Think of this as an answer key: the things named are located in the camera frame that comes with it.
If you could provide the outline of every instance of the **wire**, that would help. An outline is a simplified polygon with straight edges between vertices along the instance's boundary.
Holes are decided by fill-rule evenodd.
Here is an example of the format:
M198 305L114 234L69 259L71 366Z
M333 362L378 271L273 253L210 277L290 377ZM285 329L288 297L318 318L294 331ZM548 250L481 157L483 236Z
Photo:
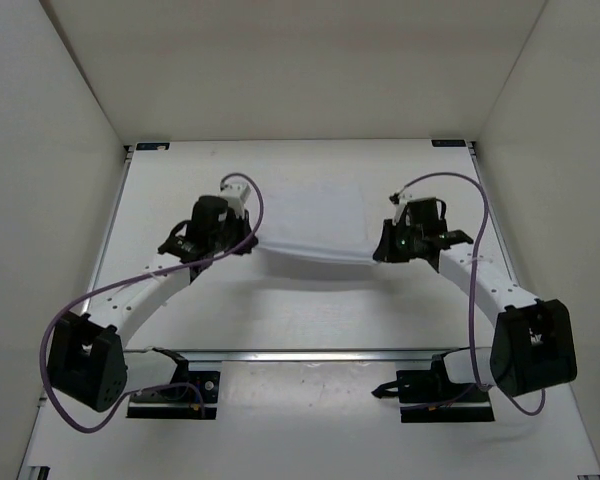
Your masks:
M124 399L126 397L128 397L129 395L137 393L138 390L123 393L120 396L120 398L116 401L116 403L113 405L113 407L112 407L111 411L109 412L109 414L107 415L107 417L98 425L96 425L94 427L85 427L83 425L80 425L78 422L76 422L73 419L73 417L71 417L71 415L69 415L69 413L64 409L64 407L60 403L60 400L56 396L56 394L53 391L53 388L51 386L51 379L49 378L49 372L47 372L47 350L49 348L49 340L51 339L51 335L53 334L54 328L56 327L56 325L58 324L58 322L60 321L60 319L62 318L62 316L65 313L67 313L69 310L74 308L76 305L79 305L82 302L84 302L85 300L95 297L96 295L100 295L101 293L108 292L109 290L113 290L114 288L124 287L126 285L132 285L134 283L138 283L143 280L147 280L147 279L153 277L154 275L166 275L166 274L178 271L178 270L183 270L185 268L207 267L207 266L211 265L213 262L217 262L218 260L227 258L234 252L239 251L242 248L244 248L245 245L248 245L249 242L251 242L251 240L255 236L258 229L260 228L260 225L262 224L262 219L264 218L264 199L262 197L262 192L260 191L260 188L258 187L258 185L249 176L245 175L244 173L230 173L222 179L221 184L224 184L224 182L226 180L228 180L229 178L234 178L234 177L243 178L244 180L249 182L249 184L253 187L253 190L255 191L256 196L258 197L258 203L260 204L260 212L258 214L258 220L256 221L256 224L254 225L251 233L249 233L244 238L244 240L242 240L240 243L238 243L233 248L231 248L231 249L227 250L226 252L224 252L214 258L211 258L211 259L198 260L195 262L184 263L182 265L176 265L174 267L163 268L162 270L156 270L154 272L144 273L142 275L127 278L125 280L120 280L120 281L114 282L110 285L106 285L104 287L100 287L95 290L92 290L91 292L85 293L84 295L81 295L80 297L76 298L75 300L72 300L67 305L65 305L62 309L60 309L60 311L55 315L55 317L53 317L53 319L49 323L49 326L47 327L44 334L42 335L42 341L40 343L40 352L38 355L38 364L40 367L40 376L42 377L42 385L47 394L47 397L49 398L49 401L54 406L54 408L56 409L56 411L58 412L60 417L62 417L62 419L67 424L69 424L69 426L74 428L75 430L77 430L81 433L95 433L99 430L102 430L111 421L111 419L115 415L116 411L118 410L118 408L120 407L120 405L122 404ZM200 407L204 412L202 395L200 395L200 391L198 390L198 388L191 383L181 383L181 384L174 383L174 384L169 384L169 385L155 385L152 387L143 388L142 391L160 391L160 390L164 390L166 388L173 388L173 387L178 387L178 386L188 387L188 388L192 389L193 391L195 391L196 395L200 399Z
M415 180L412 180L409 183L407 183L398 192L398 195L400 195L402 192L404 192L407 188L411 187L412 185L415 185L416 183L419 183L419 182L421 182L423 180L427 180L429 178L434 178L434 177L456 177L456 178L460 178L462 180L465 180L465 181L471 183L474 187L476 187L476 189L478 190L478 192L480 192L480 196L482 197L482 205L483 205L482 222L480 223L480 228L478 229L478 233L476 234L476 238L475 238L475 241L473 243L473 252L471 254L472 257L473 257L473 259L479 258L478 257L478 252L479 252L479 249L480 249L480 243L482 242L482 237L484 236L484 232L485 232L485 230L487 228L487 223L489 221L489 199L487 198L487 193L482 188L482 185L480 185L477 181L475 181L471 177L468 177L467 175L463 175L461 173L456 173L456 172L434 172L434 173L428 173L426 175L418 177ZM471 262L471 276L470 276L470 279L469 279L469 313L468 313L468 324L469 324L469 356L471 357L471 369L473 371L473 377L475 379L475 385L472 385L471 388L473 388L475 386L475 387L477 387L478 389L480 389L482 391L488 391L490 389L490 387L488 385L484 385L482 383L482 379L480 378L480 372L478 371L478 358L477 358L477 353L476 353L475 308L476 308L476 284L477 284L477 277L478 277L478 262L477 261L472 261ZM457 401L460 397L463 397L464 395L466 395L467 393L469 393L471 391L471 388L467 388L467 390L465 392L461 393L458 397L456 397L453 400L449 400L448 402L444 402L443 404L453 403L453 402ZM510 396L507 395L507 398L509 398L509 400L511 401L511 403L520 412L524 413L525 415L529 415L529 416L538 415L544 409L544 405L546 403L546 393L545 393L544 389L542 389L542 396L540 398L540 405L534 411L527 411L527 410L523 409L520 406L520 404L518 404L513 399L513 397L510 397ZM427 405L427 404L422 404L420 406L414 405L413 407L414 408L417 408L417 407L419 407L419 408L431 408L430 405Z
M507 395L507 398L513 404L513 406L516 407L521 413L524 413L528 417L535 417L536 415L539 415L540 412L542 412L542 410L544 410L544 405L547 402L547 392L544 388L542 389L542 394L540 396L540 405L538 405L538 408L532 411L525 410L524 408L522 408L522 406L520 406L520 404L516 401L515 398L510 397L509 395Z

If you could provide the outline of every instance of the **black mounting bracket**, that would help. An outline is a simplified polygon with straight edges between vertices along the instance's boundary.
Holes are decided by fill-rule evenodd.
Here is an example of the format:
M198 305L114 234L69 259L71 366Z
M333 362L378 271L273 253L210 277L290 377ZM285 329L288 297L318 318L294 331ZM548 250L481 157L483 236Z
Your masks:
M477 388L471 389L471 384L451 383L441 356L434 357L429 370L398 370L396 376L395 382L381 385L372 394L378 398L398 397L401 423L495 420L489 394ZM413 408L415 405L440 403L432 408Z
M195 393L191 389L178 387L131 397L127 407L127 418L215 420L218 414L220 372L189 371L188 379L181 379L181 381L188 381L200 390L205 404L204 416L197 406Z

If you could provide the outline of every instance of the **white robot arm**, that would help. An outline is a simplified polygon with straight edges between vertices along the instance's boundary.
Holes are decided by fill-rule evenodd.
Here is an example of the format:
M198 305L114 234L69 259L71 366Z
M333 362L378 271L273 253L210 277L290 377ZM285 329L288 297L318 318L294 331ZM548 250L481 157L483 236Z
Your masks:
M384 221L376 261L424 259L467 295L476 263L475 303L495 328L493 345L475 349L475 365L471 349L445 354L445 382L476 383L475 366L483 386L498 386L515 397L575 379L569 312L560 301L542 301L489 261L473 258L473 240L460 230L447 230L446 205L441 200L413 200L404 191L390 200L396 205L396 216Z
M124 348L160 306L210 263L178 266L210 260L247 239L251 227L245 202L250 191L246 183L227 183L219 195L200 197L191 220L178 223L144 266L142 273L154 272L151 277L110 293L80 316L63 315L55 326L47 361L51 386L103 412L125 391L188 381L187 361L177 353L160 348L125 353ZM234 253L251 253L256 244L253 237Z

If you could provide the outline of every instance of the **fabric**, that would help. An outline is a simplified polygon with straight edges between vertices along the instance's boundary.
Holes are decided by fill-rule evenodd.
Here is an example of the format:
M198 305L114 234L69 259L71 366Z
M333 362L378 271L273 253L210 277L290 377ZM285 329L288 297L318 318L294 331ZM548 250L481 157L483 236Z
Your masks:
M304 260L374 264L358 185L268 191L259 248Z

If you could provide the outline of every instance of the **white enclosure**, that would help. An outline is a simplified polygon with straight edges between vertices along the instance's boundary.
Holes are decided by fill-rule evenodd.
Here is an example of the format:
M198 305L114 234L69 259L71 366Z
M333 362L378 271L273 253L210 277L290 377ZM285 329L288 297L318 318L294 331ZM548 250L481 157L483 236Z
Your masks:
M0 480L15 478L36 419L35 362L48 319L89 287L94 266L102 265L100 284L135 273L172 222L187 217L196 195L209 192L230 167L248 169L265 188L278 170L295 187L326 176L359 183L373 240L374 222L391 214L387 195L409 177L443 167L475 175L466 150L433 153L426 141L260 142L289 139L477 140L480 174L512 261L505 262L493 227L485 249L523 286L568 305L579 367L573 392L600 462L600 0L40 2L0 0ZM259 141L214 143L235 139ZM147 140L172 141L172 148L136 152L107 254L100 258L128 167L122 146ZM167 161L154 161L158 153ZM422 188L448 196L450 218L475 228L480 212L471 187L439 180ZM458 204L464 208L456 210ZM131 238L142 239L142 246L124 248ZM261 271L261 262L258 254L233 267L216 265L198 288L157 314L132 346L466 344L466 298L424 265L372 275L356 270L353 288L343 281L350 272L322 271L331 276L318 289L311 279L287 279L278 288L267 275L281 272ZM287 272L298 268L284 266ZM218 288L241 307L219 300ZM160 322L169 328L162 330ZM483 318L479 322L479 342L488 344L492 332ZM313 381L322 372L333 379L343 372L336 364L311 371L285 364L277 370L284 374L256 367L253 375L270 378L280 392L297 392L293 379ZM251 376L247 366L227 368L223 388ZM242 408L251 415L269 404L241 386L242 393L226 388L222 398L223 411L232 407L240 418L225 414L215 427L203 422L200 431L194 427L201 422L145 429L143 422L129 427L120 417L104 437L78 438L45 407L27 461L55 465L60 478L91 478L86 470L65 475L63 462L75 457L86 468L96 456L111 461L113 444L103 439L113 438L120 458L143 456L133 465L100 465L119 478L169 476L153 470L158 463L146 455L149 446L157 456L195 464L198 470L189 471L194 477L235 478L236 463L218 460L221 465L200 469L196 455L220 458L209 445L222 442L238 461L271 459L249 475L281 478L288 472L277 454L289 439L296 461L303 455L315 460L300 470L304 476L349 473L332 465L337 459L369 477L376 471L365 461L368 438L362 432L382 443L380 430L367 433L377 425L396 440L386 451L374 450L387 476L408 477L411 466L419 478L576 478L599 471L567 387L550 390L547 411L535 420L516 416L496 396L493 425L401 429L393 406L379 408L364 393L391 371L391 362L375 361L343 373L359 381L348 421L338 425L348 429L344 440L330 436L333 424L324 421L345 401L335 392L343 384L331 383L328 401L318 406L309 400L321 394L315 380L298 393L298 412L279 410L266 421L254 414L262 423L243 434L260 434L262 442L249 448L247 437L226 435L249 424ZM280 378L287 375L289 384ZM253 393L258 405L245 407L245 393ZM310 419L306 429L297 423L300 432L287 437L285 429L300 418ZM190 454L187 440L200 432L213 441ZM60 440L50 443L55 434ZM155 441L162 435L182 442L171 448L171 442ZM409 448L399 449L400 442ZM80 456L81 449L88 453ZM445 462L435 455L438 449ZM472 462L484 468L472 471ZM22 469L21 478L29 473Z
M190 215L193 201L214 193L219 179L237 170L252 175L264 192L327 181L359 186L365 210L341 215L363 215L374 243L382 220L393 214L388 195L406 179L434 171L476 178L468 148L434 148L428 140L196 142L137 151L98 285L142 270L173 225ZM412 193L444 197L450 228L472 234L477 229L482 202L469 183L435 179ZM492 225L482 254L506 272ZM466 295L425 262L361 267L362 272L356 271L360 267L276 262L272 272L262 257L256 251L213 265L154 314L130 348L366 349L382 359L386 349L467 343ZM493 329L482 315L478 334L479 344L491 344ZM407 470L432 480L559 480L599 473L567 386L549 390L539 418L521 415L494 392L494 423L401 424L395 400L370 394L395 379L401 368L395 361L322 362L320 353L306 355L304 363L224 362L215 421L125 419L120 412L102 432L83 435L47 403L27 465L49 467L50 478L138 480L161 471L183 480L191 472L200 478L249 480L363 480ZM522 401L532 409L539 398L535 393ZM82 423L96 423L97 415L62 399ZM160 438L160 446L146 455L152 438Z
M542 0L44 0L124 142L475 139Z

